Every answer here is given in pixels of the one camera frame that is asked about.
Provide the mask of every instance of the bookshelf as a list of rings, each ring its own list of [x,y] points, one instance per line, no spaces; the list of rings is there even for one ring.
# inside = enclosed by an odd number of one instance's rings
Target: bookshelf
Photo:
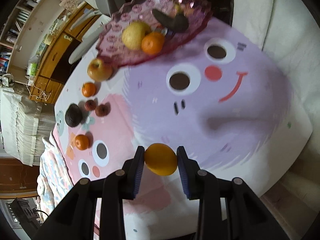
[[[6,64],[6,71],[0,72],[0,74],[7,72],[11,72],[13,74],[14,72],[14,79],[18,83],[26,84],[26,82],[28,83],[28,80],[25,78],[26,71],[23,68],[19,68],[11,64],[12,58],[16,56],[17,49],[19,49],[16,44],[19,43],[19,40],[25,33],[25,26],[29,25],[27,23],[32,21],[33,16],[39,10],[44,1],[45,0],[40,0],[34,4],[34,7],[32,7],[26,5],[26,0],[19,0],[0,33],[0,53],[1,51],[8,51],[8,49],[12,50],[10,58],[6,59],[7,62],[4,63],[4,59],[0,56],[0,66],[4,66],[3,64]],[[7,40],[7,37],[10,36],[10,34],[12,34],[12,38]]]

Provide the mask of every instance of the wooden cabinet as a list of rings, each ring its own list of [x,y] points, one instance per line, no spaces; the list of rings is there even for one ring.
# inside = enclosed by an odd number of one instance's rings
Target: wooden cabinet
[[[60,87],[63,87],[62,84],[60,84],[59,82],[53,81],[53,80],[49,80],[47,87],[45,88],[45,93],[46,95],[49,96],[49,98],[47,99],[47,101],[42,100],[42,102],[48,103],[48,104],[52,104],[53,102],[55,102],[58,98],[58,96],[56,96],[56,94],[61,90],[59,89]]]
[[[31,87],[30,93],[33,95],[31,97],[32,100],[34,101],[41,101],[42,96],[42,90],[45,91],[45,88],[47,87],[47,84],[49,82],[48,78],[44,77],[38,77],[34,83],[34,86]]]
[[[87,13],[91,9],[92,7],[89,4],[84,6],[84,8],[80,12],[78,12],[78,14],[68,23],[67,27],[64,30],[65,33],[73,37],[77,37],[79,33],[88,25],[88,23],[91,22],[92,18],[85,20],[83,23],[78,25],[76,28],[73,28],[72,30],[70,30],[70,28],[81,16],[83,16],[85,13]]]
[[[0,193],[36,191],[39,166],[27,166],[17,159],[0,159]]]
[[[73,37],[61,33],[53,47],[51,48],[47,58],[44,62],[45,67],[43,67],[40,71],[40,75],[50,78],[56,65],[62,58],[64,52],[67,50],[71,42],[73,41]]]
[[[74,12],[70,16],[69,22],[65,23],[65,26],[60,29],[60,32],[57,33],[51,45],[47,48],[39,63],[34,86],[30,89],[31,96],[29,98],[31,100],[49,104],[55,104],[57,101],[64,84],[78,63],[69,64],[69,57],[81,43],[82,36],[98,19],[98,16],[87,19],[73,30],[70,30],[70,27],[90,9],[92,7],[89,4],[85,4]],[[37,98],[43,93],[42,91],[47,96],[50,95],[47,100]]]

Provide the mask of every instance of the tangerine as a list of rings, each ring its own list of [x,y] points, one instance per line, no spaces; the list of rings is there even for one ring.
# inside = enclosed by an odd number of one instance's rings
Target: tangerine
[[[87,83],[84,83],[82,85],[82,90],[81,90],[82,94],[88,98],[88,97],[92,97],[96,94],[97,92],[97,88],[96,88],[96,85],[93,84],[92,82],[87,82]]]
[[[78,134],[75,137],[75,146],[78,150],[83,151],[89,148],[89,138],[84,134]]]
[[[174,151],[162,143],[151,144],[144,153],[146,166],[157,175],[169,176],[178,166],[178,159]]]
[[[159,32],[151,32],[146,35],[141,43],[141,49],[144,53],[155,55],[162,50],[164,36]]]

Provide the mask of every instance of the cartoon eye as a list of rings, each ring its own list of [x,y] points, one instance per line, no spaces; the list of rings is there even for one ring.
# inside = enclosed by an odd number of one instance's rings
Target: cartoon eye
[[[109,150],[103,141],[97,140],[93,143],[92,156],[99,166],[104,167],[108,164]]]
[[[204,53],[207,58],[217,64],[227,64],[236,57],[236,49],[231,42],[212,38],[204,45]]]
[[[168,89],[177,96],[190,95],[200,85],[201,74],[197,67],[190,63],[173,66],[167,73]]]
[[[89,178],[90,179],[90,169],[88,164],[86,163],[85,160],[81,159],[78,162],[78,166],[79,166],[79,171],[80,174],[83,178]]]

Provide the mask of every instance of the fruit bowl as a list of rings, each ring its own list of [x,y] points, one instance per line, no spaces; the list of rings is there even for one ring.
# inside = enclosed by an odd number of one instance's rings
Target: fruit bowl
[[[174,4],[179,4],[183,9],[189,20],[189,28],[184,33],[167,34],[163,48],[158,54],[148,55],[142,50],[130,50],[122,43],[122,32],[129,23],[141,20],[155,29],[160,24],[153,17],[152,9],[156,8],[174,17],[177,13]],[[172,52],[178,46],[193,39],[207,26],[211,17],[211,4],[206,0],[132,0],[114,13],[112,20],[104,26],[104,31],[100,34],[96,47],[98,50],[97,58],[117,67],[146,62],[162,54]]]

